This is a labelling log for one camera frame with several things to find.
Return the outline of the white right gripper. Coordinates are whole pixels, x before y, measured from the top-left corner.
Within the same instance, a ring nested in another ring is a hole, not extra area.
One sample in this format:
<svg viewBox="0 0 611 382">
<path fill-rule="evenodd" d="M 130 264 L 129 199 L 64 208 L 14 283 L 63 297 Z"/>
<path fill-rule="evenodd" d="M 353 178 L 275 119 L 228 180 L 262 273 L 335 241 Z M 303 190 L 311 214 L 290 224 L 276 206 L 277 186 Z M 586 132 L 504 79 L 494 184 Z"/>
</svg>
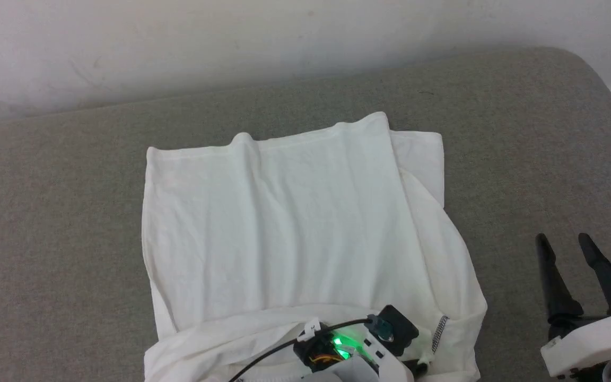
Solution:
<svg viewBox="0 0 611 382">
<path fill-rule="evenodd" d="M 580 318 L 583 307 L 566 287 L 547 237 L 537 234 L 535 245 L 547 322 L 553 325 L 562 319 Z M 608 304 L 606 315 L 611 315 L 611 261 L 587 233 L 579 234 L 579 245 Z M 611 379 L 611 316 L 565 320 L 553 326 L 540 353 L 548 374 L 555 379 Z"/>
</svg>

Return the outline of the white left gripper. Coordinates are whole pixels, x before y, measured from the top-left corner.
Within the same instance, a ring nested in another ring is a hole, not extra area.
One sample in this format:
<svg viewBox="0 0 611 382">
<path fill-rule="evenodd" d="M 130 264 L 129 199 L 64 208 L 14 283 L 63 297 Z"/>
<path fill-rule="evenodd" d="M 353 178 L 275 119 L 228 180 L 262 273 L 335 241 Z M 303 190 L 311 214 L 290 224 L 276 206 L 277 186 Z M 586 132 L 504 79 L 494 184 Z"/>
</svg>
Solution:
<svg viewBox="0 0 611 382">
<path fill-rule="evenodd" d="M 322 324 L 296 338 L 294 352 L 311 371 L 304 381 L 414 381 L 414 373 L 427 372 L 428 363 L 399 358 L 416 338 L 414 325 L 364 324 L 366 333 L 351 350 L 337 343 L 337 331 L 347 327 Z"/>
</svg>

